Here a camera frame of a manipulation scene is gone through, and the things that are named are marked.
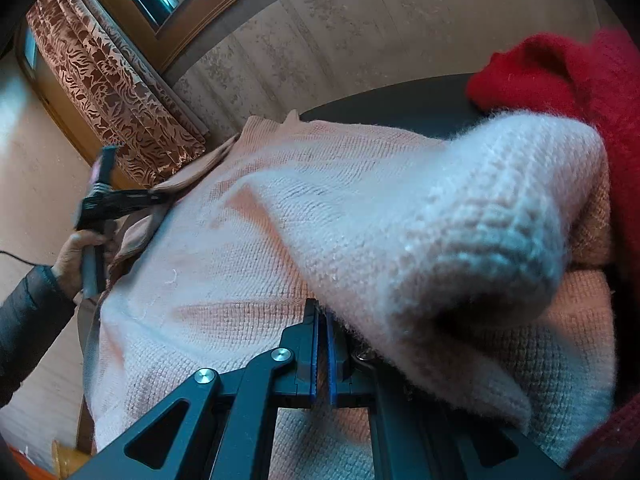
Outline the person's left hand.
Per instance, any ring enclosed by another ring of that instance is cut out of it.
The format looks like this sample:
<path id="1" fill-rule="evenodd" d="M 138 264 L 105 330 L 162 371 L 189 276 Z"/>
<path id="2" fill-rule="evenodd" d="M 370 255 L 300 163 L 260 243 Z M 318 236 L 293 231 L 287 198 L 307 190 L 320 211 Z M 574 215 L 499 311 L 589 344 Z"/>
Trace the person's left hand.
<path id="1" fill-rule="evenodd" d="M 81 259 L 84 249 L 110 243 L 111 240 L 105 235 L 88 230 L 73 232 L 66 240 L 51 270 L 68 299 L 74 299 L 81 291 Z"/>

